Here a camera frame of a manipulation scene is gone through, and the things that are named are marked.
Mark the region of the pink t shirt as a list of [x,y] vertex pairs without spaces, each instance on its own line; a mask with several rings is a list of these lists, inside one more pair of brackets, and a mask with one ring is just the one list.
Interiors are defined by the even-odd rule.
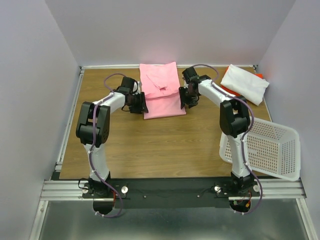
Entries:
[[145,95],[147,113],[145,120],[182,116],[186,111],[181,107],[181,87],[176,62],[164,65],[140,64],[141,90]]

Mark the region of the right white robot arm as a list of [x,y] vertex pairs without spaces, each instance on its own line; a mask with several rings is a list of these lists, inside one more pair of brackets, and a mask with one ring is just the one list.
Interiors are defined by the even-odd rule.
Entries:
[[179,88],[180,107],[192,108],[198,105],[200,96],[205,96],[219,107],[219,126],[227,136],[232,157],[231,182],[228,190],[241,196],[255,184],[252,171],[248,165],[247,134],[252,128],[251,111],[243,96],[236,97],[219,87],[207,75],[198,75],[191,66],[182,72],[185,82]]

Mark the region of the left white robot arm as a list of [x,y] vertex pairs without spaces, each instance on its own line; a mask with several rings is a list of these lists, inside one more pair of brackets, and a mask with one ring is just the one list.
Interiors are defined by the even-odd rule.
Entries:
[[88,183],[81,188],[82,192],[101,198],[108,197],[114,191],[108,183],[111,175],[105,153],[111,114],[125,106],[133,114],[149,112],[141,82],[123,75],[120,86],[108,89],[110,93],[100,100],[82,103],[75,130],[76,137],[87,153],[90,166]]

